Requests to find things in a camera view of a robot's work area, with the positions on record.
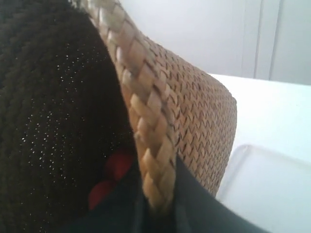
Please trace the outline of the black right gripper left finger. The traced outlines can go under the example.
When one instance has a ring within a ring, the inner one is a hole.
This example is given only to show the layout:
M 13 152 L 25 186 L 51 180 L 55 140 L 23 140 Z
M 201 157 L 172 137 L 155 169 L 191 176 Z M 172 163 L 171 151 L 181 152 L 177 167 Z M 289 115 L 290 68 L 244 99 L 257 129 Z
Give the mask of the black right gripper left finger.
M 67 233 L 154 233 L 137 167 L 132 167 L 112 193 L 85 217 L 65 227 Z

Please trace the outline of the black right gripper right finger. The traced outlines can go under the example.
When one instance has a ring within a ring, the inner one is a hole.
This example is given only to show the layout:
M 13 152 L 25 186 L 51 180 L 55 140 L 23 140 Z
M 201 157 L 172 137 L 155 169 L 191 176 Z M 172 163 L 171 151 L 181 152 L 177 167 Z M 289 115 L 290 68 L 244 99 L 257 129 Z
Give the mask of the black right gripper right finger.
M 219 203 L 177 159 L 173 217 L 169 233 L 264 233 Z

